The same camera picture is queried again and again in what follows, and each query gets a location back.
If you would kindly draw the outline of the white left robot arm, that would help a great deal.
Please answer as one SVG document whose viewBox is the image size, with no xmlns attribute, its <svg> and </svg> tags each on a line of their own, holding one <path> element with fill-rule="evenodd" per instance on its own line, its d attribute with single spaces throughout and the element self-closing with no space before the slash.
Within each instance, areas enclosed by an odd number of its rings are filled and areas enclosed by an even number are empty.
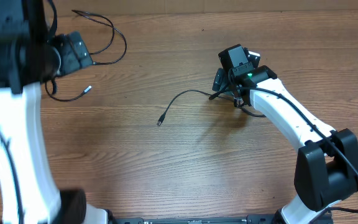
<svg viewBox="0 0 358 224">
<path fill-rule="evenodd" d="M 2 223 L 112 223 L 81 189 L 60 190 L 40 119 L 41 86 L 88 59 L 77 35 L 55 37 L 42 1 L 0 1 L 0 189 Z"/>
</svg>

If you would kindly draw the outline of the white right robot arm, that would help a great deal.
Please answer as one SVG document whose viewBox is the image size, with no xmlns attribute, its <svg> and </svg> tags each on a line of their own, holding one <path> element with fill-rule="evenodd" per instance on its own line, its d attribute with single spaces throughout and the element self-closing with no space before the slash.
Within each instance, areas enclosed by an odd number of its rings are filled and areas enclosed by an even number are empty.
<svg viewBox="0 0 358 224">
<path fill-rule="evenodd" d="M 234 106 L 261 112 L 296 151 L 295 198 L 261 223 L 331 223 L 334 205 L 358 192 L 358 140 L 335 130 L 302 106 L 260 55 L 240 44 L 218 54 L 222 67 L 215 96 L 232 95 Z"/>
</svg>

